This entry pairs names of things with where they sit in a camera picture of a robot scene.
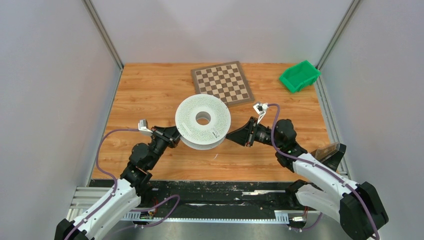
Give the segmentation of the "grey cable spool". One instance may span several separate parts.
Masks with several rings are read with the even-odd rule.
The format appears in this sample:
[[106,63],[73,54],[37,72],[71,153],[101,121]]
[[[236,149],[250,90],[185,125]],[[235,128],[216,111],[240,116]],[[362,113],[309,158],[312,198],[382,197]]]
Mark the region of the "grey cable spool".
[[231,114],[217,97],[195,94],[179,104],[175,124],[185,145],[195,150],[210,150],[224,141],[231,126]]

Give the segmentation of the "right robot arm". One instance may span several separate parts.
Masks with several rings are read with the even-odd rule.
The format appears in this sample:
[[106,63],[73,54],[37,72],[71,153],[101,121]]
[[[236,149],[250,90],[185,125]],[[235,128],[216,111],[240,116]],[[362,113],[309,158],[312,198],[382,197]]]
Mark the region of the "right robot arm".
[[288,188],[285,201],[290,208],[305,206],[331,217],[353,240],[378,239],[378,230],[389,222],[389,216],[376,188],[366,181],[359,184],[342,177],[302,148],[296,136],[289,119],[265,127],[251,117],[226,139],[244,147],[254,142],[277,147],[279,164],[309,180],[297,180]]

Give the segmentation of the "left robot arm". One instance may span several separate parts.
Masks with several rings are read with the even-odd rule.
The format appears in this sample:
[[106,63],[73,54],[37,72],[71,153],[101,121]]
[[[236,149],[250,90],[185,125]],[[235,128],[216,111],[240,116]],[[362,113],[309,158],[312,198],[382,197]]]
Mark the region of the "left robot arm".
[[177,147],[181,135],[176,126],[148,129],[141,125],[136,131],[150,136],[150,143],[133,146],[120,177],[112,177],[112,187],[96,203],[73,220],[58,223],[56,240],[102,240],[128,212],[152,203],[150,170],[167,148]]

